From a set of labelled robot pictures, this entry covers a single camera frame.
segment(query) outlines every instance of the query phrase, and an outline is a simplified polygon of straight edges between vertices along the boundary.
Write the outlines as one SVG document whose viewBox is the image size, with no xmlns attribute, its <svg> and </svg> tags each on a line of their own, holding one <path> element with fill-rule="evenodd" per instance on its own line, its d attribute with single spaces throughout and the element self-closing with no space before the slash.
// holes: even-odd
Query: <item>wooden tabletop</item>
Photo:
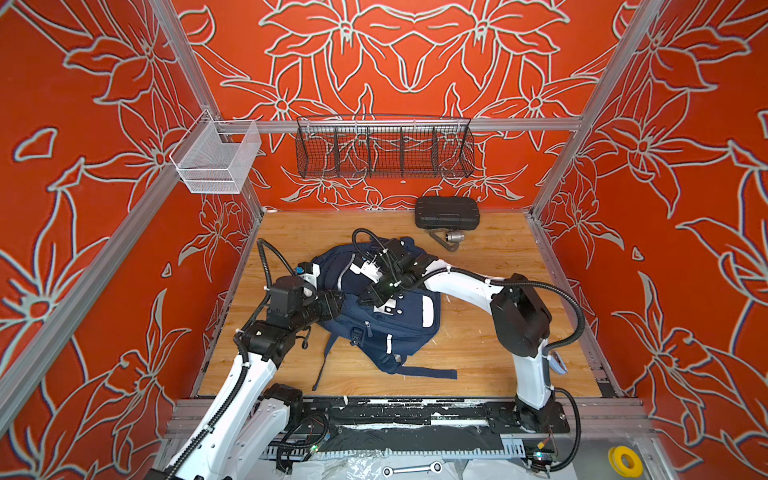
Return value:
<svg viewBox="0 0 768 480">
<path fill-rule="evenodd" d="M 483 212 L 477 230 L 468 231 L 456 252 L 439 246 L 424 230 L 416 228 L 413 212 L 279 212 L 266 214 L 259 237 L 274 245 L 292 264 L 310 261 L 335 245 L 350 243 L 357 227 L 380 237 L 413 237 L 416 245 L 454 266 L 491 276 L 521 273 L 530 280 L 551 282 L 528 223 L 520 213 Z M 361 235 L 361 241 L 368 241 Z M 285 274 L 271 253 L 272 278 Z M 254 246 L 237 287 L 227 320 L 200 387 L 201 395 L 215 395 L 223 385 L 237 354 L 231 341 L 264 296 L 264 273 Z M 555 293 L 539 291 L 552 313 L 550 342 L 572 331 L 563 305 Z M 408 359 L 409 366 L 456 369 L 458 379 L 429 379 L 389 375 L 349 341 L 336 342 L 326 364 L 323 380 L 312 392 L 323 348 L 329 333 L 312 329 L 310 347 L 300 340 L 277 371 L 274 382 L 302 389 L 304 395 L 371 396 L 514 396 L 515 367 L 512 356 L 496 339 L 493 319 L 477 306 L 442 296 L 441 328 L 434 339 Z M 597 383 L 578 343 L 558 349 L 569 373 L 552 375 L 552 382 L 574 396 L 600 396 Z"/>
</svg>

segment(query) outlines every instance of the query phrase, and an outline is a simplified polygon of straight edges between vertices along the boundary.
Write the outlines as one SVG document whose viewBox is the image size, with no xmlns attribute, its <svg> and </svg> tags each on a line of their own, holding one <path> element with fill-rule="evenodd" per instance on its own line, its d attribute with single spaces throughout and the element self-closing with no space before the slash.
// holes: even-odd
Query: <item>white mesh basket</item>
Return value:
<svg viewBox="0 0 768 480">
<path fill-rule="evenodd" d="M 193 194 L 238 194 L 259 153 L 261 136 L 255 121 L 239 144 L 223 141 L 219 123 L 204 112 L 170 155 Z"/>
</svg>

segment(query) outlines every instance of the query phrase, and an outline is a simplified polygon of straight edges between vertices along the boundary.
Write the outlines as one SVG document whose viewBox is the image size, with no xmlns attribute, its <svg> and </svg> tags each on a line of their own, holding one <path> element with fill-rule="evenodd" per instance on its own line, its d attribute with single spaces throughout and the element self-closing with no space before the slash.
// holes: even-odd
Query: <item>red floral wallpaper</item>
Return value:
<svg viewBox="0 0 768 480">
<path fill-rule="evenodd" d="M 145 0 L 0 6 L 0 375 L 200 113 Z M 253 229 L 178 184 L 0 439 L 2 478 L 141 476 Z"/>
<path fill-rule="evenodd" d="M 668 2 L 542 218 L 681 478 L 768 476 L 767 26 Z"/>
<path fill-rule="evenodd" d="M 174 0 L 225 118 L 327 113 L 578 116 L 638 2 Z M 531 205 L 567 132 L 476 135 L 467 179 L 304 180 L 288 134 L 251 181 L 281 210 L 412 207 L 423 194 Z"/>
</svg>

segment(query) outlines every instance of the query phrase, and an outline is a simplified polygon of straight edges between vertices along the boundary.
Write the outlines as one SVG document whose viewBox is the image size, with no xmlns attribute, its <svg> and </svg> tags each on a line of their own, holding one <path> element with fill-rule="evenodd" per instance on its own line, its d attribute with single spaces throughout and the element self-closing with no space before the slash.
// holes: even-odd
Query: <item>yellow tape roll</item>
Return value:
<svg viewBox="0 0 768 480">
<path fill-rule="evenodd" d="M 643 475 L 643 462 L 629 447 L 613 447 L 608 450 L 608 461 L 622 477 L 637 478 Z"/>
</svg>

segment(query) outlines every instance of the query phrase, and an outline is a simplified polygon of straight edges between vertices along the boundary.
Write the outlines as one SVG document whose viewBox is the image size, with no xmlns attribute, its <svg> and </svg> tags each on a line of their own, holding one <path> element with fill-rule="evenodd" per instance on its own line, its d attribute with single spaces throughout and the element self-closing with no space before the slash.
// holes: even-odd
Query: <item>ratcheting wrench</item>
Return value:
<svg viewBox="0 0 768 480">
<path fill-rule="evenodd" d="M 384 467 L 382 469 L 382 473 L 384 474 L 385 478 L 389 478 L 395 473 L 411 473 L 411 472 L 434 472 L 434 473 L 440 473 L 442 472 L 442 463 L 440 462 L 432 462 L 429 465 L 423 465 L 421 467 L 407 467 L 407 468 L 392 468 L 392 467 Z"/>
</svg>

